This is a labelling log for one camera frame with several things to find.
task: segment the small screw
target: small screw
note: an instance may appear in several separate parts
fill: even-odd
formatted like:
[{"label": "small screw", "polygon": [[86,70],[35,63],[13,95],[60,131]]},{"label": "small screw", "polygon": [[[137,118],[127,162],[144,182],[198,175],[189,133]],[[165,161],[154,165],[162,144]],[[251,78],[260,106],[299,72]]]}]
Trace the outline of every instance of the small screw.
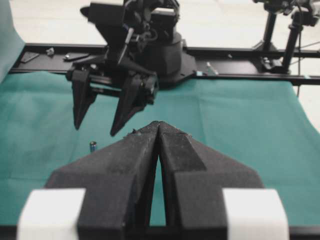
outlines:
[{"label": "small screw", "polygon": [[52,57],[53,55],[55,55],[55,49],[53,47],[50,47],[49,49],[45,50],[46,51],[46,54],[49,56],[49,57]]},{"label": "small screw", "polygon": [[90,142],[90,153],[93,153],[97,149],[97,142],[91,141]]},{"label": "small screw", "polygon": [[91,64],[90,67],[93,69],[93,70],[96,70],[98,68],[98,66],[96,64]]}]

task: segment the metal frame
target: metal frame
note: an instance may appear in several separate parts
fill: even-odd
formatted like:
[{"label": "metal frame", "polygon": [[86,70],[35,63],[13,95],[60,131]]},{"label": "metal frame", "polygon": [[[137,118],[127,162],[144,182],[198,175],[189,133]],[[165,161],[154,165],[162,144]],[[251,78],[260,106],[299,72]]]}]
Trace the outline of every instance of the metal frame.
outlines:
[{"label": "metal frame", "polygon": [[[46,50],[53,47],[55,55],[47,56]],[[74,44],[36,44],[27,43],[9,73],[29,73],[47,71],[55,74],[65,74],[72,62],[63,61],[67,53],[89,53],[91,56],[103,52],[103,45],[74,45]],[[258,80],[258,81],[288,81],[294,86],[320,85],[320,75],[291,75],[269,73],[262,69],[261,58],[280,59],[285,50],[254,50],[253,48],[208,48],[187,47],[184,50],[195,57],[197,70],[204,75],[194,75],[197,79],[221,80]],[[25,52],[39,53],[40,56],[27,63],[20,63]],[[295,58],[320,58],[320,51],[294,51]],[[217,70],[218,75],[208,73],[207,62]]]}]

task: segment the white floor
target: white floor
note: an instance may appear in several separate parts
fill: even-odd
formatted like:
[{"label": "white floor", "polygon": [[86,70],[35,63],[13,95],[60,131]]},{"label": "white floor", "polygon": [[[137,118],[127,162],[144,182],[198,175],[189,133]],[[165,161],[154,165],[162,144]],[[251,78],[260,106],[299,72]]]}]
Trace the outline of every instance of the white floor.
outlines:
[{"label": "white floor", "polygon": [[[178,0],[181,18],[178,31],[190,47],[250,48],[263,36],[267,12],[252,0]],[[99,0],[98,2],[121,2]],[[14,25],[27,43],[105,44],[95,27],[79,9],[90,0],[11,0]],[[279,15],[273,43],[284,49],[291,18]],[[302,45],[320,41],[320,23],[305,27]],[[319,50],[320,44],[311,48]],[[298,65],[292,65],[292,73]],[[320,59],[302,61],[303,75],[320,76]],[[311,123],[320,132],[320,86],[304,85],[299,100]]]}]

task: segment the small metal part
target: small metal part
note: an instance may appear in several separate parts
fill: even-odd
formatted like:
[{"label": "small metal part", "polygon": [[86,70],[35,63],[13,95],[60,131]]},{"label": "small metal part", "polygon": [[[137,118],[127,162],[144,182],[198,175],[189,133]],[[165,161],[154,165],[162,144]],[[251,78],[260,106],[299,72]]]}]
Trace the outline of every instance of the small metal part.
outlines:
[{"label": "small metal part", "polygon": [[219,72],[213,67],[213,66],[211,66],[211,64],[210,64],[210,62],[206,62],[206,66],[207,66],[207,68],[208,68],[208,74],[209,73],[211,73],[211,74],[213,74],[213,75],[219,75]]},{"label": "small metal part", "polygon": [[97,149],[97,142],[91,141],[90,142],[90,153],[93,153]]},{"label": "small metal part", "polygon": [[270,60],[269,60],[269,58],[267,58],[267,57],[264,57],[264,58],[263,58],[263,61],[264,61],[266,64],[270,64]]},{"label": "small metal part", "polygon": [[68,52],[66,55],[64,55],[63,61],[72,62],[75,60],[85,59],[89,56],[90,54],[87,52]]},{"label": "small metal part", "polygon": [[204,73],[202,71],[196,71],[196,76],[197,77],[202,77]]},{"label": "small metal part", "polygon": [[53,47],[50,47],[49,49],[45,50],[46,51],[46,54],[49,56],[49,57],[52,57],[53,55],[55,55],[55,49]]},{"label": "small metal part", "polygon": [[90,68],[92,68],[93,70],[97,70],[98,69],[98,66],[96,64],[91,64],[90,65]]},{"label": "small metal part", "polygon": [[23,64],[26,64],[27,62],[30,62],[32,59],[35,59],[36,57],[38,57],[40,54],[39,53],[36,53],[36,52],[31,52],[31,51],[26,51],[20,62],[23,63]]},{"label": "small metal part", "polygon": [[287,8],[289,7],[289,3],[287,1],[283,1],[282,4],[281,4],[282,8]]},{"label": "small metal part", "polygon": [[128,49],[128,44],[130,42],[130,39],[132,38],[133,34],[134,34],[134,29],[132,27],[129,28],[128,30],[128,34],[126,35],[126,39],[125,39],[125,42],[124,42],[124,47],[121,51],[121,54],[120,54],[120,57],[119,57],[119,60],[118,60],[118,65],[120,64],[122,58],[124,57],[127,49]]}]

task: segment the wire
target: wire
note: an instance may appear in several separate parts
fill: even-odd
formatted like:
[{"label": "wire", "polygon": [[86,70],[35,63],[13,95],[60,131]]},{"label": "wire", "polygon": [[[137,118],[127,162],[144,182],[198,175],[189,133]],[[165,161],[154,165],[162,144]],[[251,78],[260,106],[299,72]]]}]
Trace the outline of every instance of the wire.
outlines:
[{"label": "wire", "polygon": [[299,62],[299,60],[298,61],[294,61],[294,62],[290,63],[290,65],[297,64],[298,62]]},{"label": "wire", "polygon": [[298,6],[299,12],[300,12],[300,25],[299,25],[299,58],[298,58],[298,75],[301,75],[301,41],[302,41],[302,28],[303,28],[303,22],[304,22],[304,16],[301,9],[300,3],[297,1],[296,5]]},{"label": "wire", "polygon": [[307,48],[307,47],[311,47],[311,46],[314,46],[314,45],[317,45],[317,44],[320,44],[320,41],[316,41],[314,43],[310,43],[308,45],[302,46],[301,49],[304,49],[304,48]]},{"label": "wire", "polygon": [[298,86],[298,91],[296,93],[296,96],[299,98],[300,97],[300,85]]}]

